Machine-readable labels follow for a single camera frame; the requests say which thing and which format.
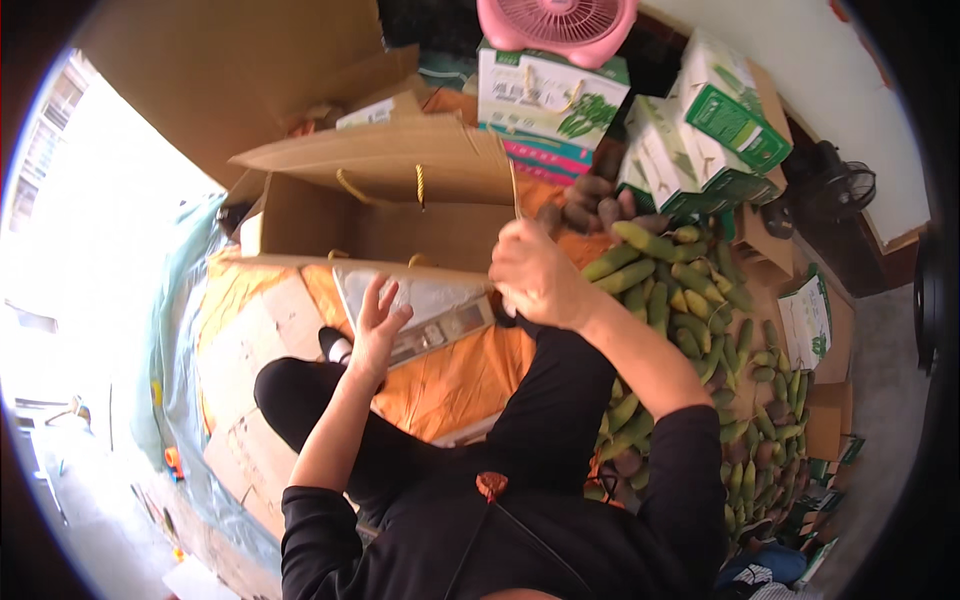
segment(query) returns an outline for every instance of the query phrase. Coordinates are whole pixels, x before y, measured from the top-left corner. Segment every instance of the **white sock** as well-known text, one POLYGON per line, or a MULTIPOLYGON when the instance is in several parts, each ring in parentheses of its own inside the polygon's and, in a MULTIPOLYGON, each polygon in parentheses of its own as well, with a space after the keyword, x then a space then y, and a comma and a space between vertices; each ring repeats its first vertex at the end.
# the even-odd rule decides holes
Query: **white sock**
POLYGON ((516 306, 513 306, 512 304, 507 302, 507 298, 503 296, 500 297, 500 303, 503 305, 503 312, 507 313, 507 316, 510 317, 511 319, 515 319, 516 306))
POLYGON ((353 344, 347 338, 340 338, 330 347, 329 361, 346 366, 350 362, 351 352, 353 352, 353 344))

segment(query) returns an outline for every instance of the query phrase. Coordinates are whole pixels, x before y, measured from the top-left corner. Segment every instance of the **black pants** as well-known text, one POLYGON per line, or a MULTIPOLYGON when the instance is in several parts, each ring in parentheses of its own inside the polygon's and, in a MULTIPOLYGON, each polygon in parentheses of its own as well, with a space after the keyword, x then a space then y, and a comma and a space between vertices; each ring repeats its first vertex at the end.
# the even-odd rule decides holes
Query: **black pants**
MULTIPOLYGON (((507 475, 508 488, 583 492, 615 371, 580 335, 517 320, 536 341, 537 351, 485 442, 436 447, 370 413, 347 493, 372 525, 389 525, 397 505, 414 506, 436 497, 438 490, 472 488, 481 470, 507 475)), ((345 370, 338 364, 281 358, 257 376, 257 406, 296 452, 345 370)))

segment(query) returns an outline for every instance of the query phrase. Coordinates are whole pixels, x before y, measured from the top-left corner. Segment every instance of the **concrete floor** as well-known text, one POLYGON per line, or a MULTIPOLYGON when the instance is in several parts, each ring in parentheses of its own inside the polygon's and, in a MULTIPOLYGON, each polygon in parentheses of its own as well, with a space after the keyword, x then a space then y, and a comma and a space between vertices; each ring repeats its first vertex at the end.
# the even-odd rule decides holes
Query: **concrete floor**
POLYGON ((833 522, 839 541, 813 579, 838 597, 893 511, 920 443, 929 381, 917 369, 913 286, 856 301, 853 433, 866 439, 833 522))
POLYGON ((133 495, 118 458, 103 441, 69 424, 37 433, 39 458, 66 518, 61 531, 102 597, 169 596, 161 577, 177 565, 173 545, 133 495))

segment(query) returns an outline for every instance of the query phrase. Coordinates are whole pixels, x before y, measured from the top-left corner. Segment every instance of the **yellow rope handle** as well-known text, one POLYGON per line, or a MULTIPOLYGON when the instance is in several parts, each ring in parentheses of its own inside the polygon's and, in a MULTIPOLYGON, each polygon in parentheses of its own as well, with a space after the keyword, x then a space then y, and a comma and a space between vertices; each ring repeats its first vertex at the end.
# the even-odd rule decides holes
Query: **yellow rope handle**
MULTIPOLYGON (((426 210, 426 204, 423 200, 423 165, 417 165, 417 202, 420 203, 420 210, 426 210)), ((396 204, 387 202, 385 200, 378 200, 377 198, 371 198, 367 194, 364 194, 359 189, 357 189, 352 183, 347 181, 347 176, 343 169, 337 169, 335 174, 337 182, 340 183, 347 192, 350 193, 353 198, 356 198, 363 204, 370 204, 373 206, 384 206, 390 208, 396 208, 396 204)))
MULTIPOLYGON (((526 69, 523 70, 523 94, 527 98, 529 98, 531 102, 540 106, 540 101, 534 98, 533 95, 530 94, 530 90, 532 89, 532 86, 530 85, 530 80, 532 79, 533 79, 533 69, 528 64, 526 65, 526 69)), ((570 107, 573 106, 573 103, 577 101, 577 96, 580 95, 580 90, 583 89, 583 87, 584 87, 584 80, 580 80, 579 82, 577 82, 576 86, 573 88, 573 93, 570 94, 570 99, 566 102, 566 105, 560 110, 554 110, 552 108, 547 108, 547 107, 543 107, 543 108, 546 110, 550 110, 551 112, 556 112, 557 114, 560 114, 561 112, 567 112, 568 110, 570 110, 570 107)))
POLYGON ((426 210, 426 204, 423 203, 423 165, 417 165, 417 202, 420 203, 420 210, 426 210))

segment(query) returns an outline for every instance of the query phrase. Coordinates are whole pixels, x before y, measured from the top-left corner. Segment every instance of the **black shirt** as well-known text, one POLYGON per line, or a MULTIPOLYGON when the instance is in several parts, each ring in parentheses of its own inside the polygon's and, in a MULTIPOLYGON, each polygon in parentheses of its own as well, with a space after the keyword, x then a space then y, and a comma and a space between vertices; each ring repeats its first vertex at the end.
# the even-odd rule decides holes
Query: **black shirt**
POLYGON ((509 588, 559 598, 708 597, 727 551, 719 427, 709 406, 685 408, 657 423, 648 493, 637 516, 583 497, 508 484, 498 502, 576 574, 508 515, 488 509, 476 490, 421 502, 364 552, 356 515, 340 494, 288 488, 283 597, 443 598, 481 521, 452 597, 475 599, 509 588))

